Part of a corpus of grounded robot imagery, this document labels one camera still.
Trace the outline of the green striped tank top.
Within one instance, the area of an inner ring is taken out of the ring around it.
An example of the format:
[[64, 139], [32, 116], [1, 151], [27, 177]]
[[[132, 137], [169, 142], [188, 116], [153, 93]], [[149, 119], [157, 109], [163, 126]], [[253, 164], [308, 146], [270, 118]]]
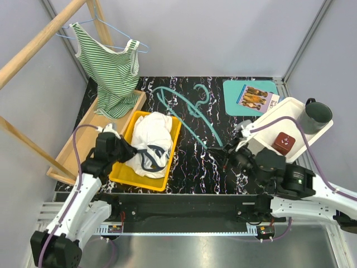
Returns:
[[134, 108], [139, 96], [133, 91], [139, 82], [139, 41], [130, 39], [115, 52], [93, 39], [78, 23], [70, 25], [78, 42], [75, 54], [85, 72], [97, 83], [96, 114], [115, 120]]

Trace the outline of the white tank top navy trim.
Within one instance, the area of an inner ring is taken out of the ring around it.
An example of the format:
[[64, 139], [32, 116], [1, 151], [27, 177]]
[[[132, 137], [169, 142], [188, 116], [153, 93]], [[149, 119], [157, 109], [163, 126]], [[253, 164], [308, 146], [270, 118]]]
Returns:
[[139, 176], [164, 177], [173, 145], [172, 126], [172, 117], [160, 112], [140, 116], [134, 124], [131, 141], [137, 153], [126, 165]]

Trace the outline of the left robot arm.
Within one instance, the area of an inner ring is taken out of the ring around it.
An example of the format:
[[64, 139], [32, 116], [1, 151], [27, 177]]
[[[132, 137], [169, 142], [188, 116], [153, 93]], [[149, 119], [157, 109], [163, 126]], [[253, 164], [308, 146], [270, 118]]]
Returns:
[[30, 238], [36, 267], [79, 266], [83, 249], [97, 228], [121, 216], [118, 197], [99, 192], [102, 179], [110, 174], [113, 164], [124, 163], [136, 153], [123, 136], [98, 134], [62, 208], [44, 231], [35, 231]]

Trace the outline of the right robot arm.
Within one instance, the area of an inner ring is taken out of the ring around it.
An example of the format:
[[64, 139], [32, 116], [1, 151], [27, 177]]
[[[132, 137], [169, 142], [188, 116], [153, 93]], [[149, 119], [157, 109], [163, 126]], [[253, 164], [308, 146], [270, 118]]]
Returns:
[[269, 186], [273, 194], [258, 194], [253, 215], [259, 221], [268, 218], [301, 217], [331, 222], [341, 230], [356, 233], [356, 194], [351, 198], [329, 189], [320, 176], [295, 164], [284, 156], [263, 148], [254, 154], [235, 140], [223, 147], [210, 147], [208, 152], [226, 170], [238, 168], [258, 185]]

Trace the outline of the light blue wire hanger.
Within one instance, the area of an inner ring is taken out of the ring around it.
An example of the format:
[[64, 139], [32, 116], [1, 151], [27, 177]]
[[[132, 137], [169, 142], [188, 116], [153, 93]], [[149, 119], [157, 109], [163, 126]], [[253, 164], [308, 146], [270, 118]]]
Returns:
[[[93, 23], [94, 23], [94, 22], [98, 21], [98, 22], [102, 23], [103, 25], [108, 26], [109, 28], [113, 29], [114, 31], [119, 32], [120, 34], [122, 34], [123, 36], [127, 37], [128, 39], [131, 39], [131, 37], [130, 37], [129, 35], [127, 35], [126, 33], [122, 32], [121, 30], [115, 28], [114, 26], [110, 25], [109, 23], [105, 22], [103, 19], [101, 19], [101, 18], [99, 17], [99, 13], [100, 13], [99, 10], [100, 10], [101, 8], [99, 8], [98, 5], [99, 5], [99, 4], [96, 4], [95, 1], [93, 1], [94, 18], [92, 18], [91, 20], [79, 22], [79, 24], [85, 24], [85, 23], [89, 23], [89, 22], [93, 22]], [[62, 28], [62, 29], [69, 29], [70, 26], [62, 26], [61, 28]], [[58, 36], [58, 37], [65, 38], [65, 39], [75, 40], [74, 37], [69, 37], [69, 36], [67, 36], [67, 35], [61, 35], [61, 34], [58, 34], [58, 33], [56, 33], [55, 35]], [[142, 45], [142, 46], [144, 46], [144, 47], [146, 48], [145, 51], [138, 50], [139, 53], [146, 54], [146, 53], [149, 52], [149, 46], [147, 46], [146, 44], [144, 44], [144, 43], [142, 43], [142, 42], [140, 42], [139, 45]], [[114, 48], [114, 49], [124, 49], [124, 48], [122, 48], [122, 47], [112, 46], [112, 45], [105, 45], [105, 46], [106, 46], [106, 47], [109, 47], [109, 48]]]

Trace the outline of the teal plastic hanger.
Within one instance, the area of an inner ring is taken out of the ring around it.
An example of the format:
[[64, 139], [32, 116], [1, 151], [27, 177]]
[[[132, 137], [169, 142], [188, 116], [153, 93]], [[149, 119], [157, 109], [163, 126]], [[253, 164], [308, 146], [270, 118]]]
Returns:
[[183, 95], [181, 95], [180, 93], [178, 93], [177, 91], [175, 91], [169, 87], [159, 86], [159, 87], [156, 87], [155, 89], [153, 89], [151, 91], [151, 93], [152, 94], [156, 93], [158, 100], [170, 111], [170, 113], [172, 115], [174, 115], [183, 124], [183, 126], [191, 133], [191, 135], [202, 145], [202, 147], [204, 149], [207, 149], [208, 148], [207, 145], [200, 139], [200, 137], [198, 135], [196, 135], [195, 132], [183, 121], [183, 119], [181, 119], [177, 115], [177, 113], [166, 103], [165, 91], [170, 92], [171, 94], [175, 95], [176, 97], [178, 97], [182, 101], [184, 101], [186, 103], [187, 110], [188, 110], [189, 114], [195, 118], [201, 118], [204, 121], [204, 123], [206, 124], [206, 126], [209, 128], [209, 130], [211, 131], [213, 136], [215, 137], [218, 145], [222, 147], [223, 142], [220, 139], [218, 133], [216, 132], [216, 130], [214, 129], [212, 124], [208, 121], [208, 119], [203, 115], [201, 110], [199, 109], [202, 104], [207, 104], [209, 102], [209, 100], [210, 100], [209, 90], [203, 84], [197, 84], [194, 86], [195, 90], [198, 90], [199, 88], [204, 90], [205, 99], [199, 100], [195, 104], [191, 103]]

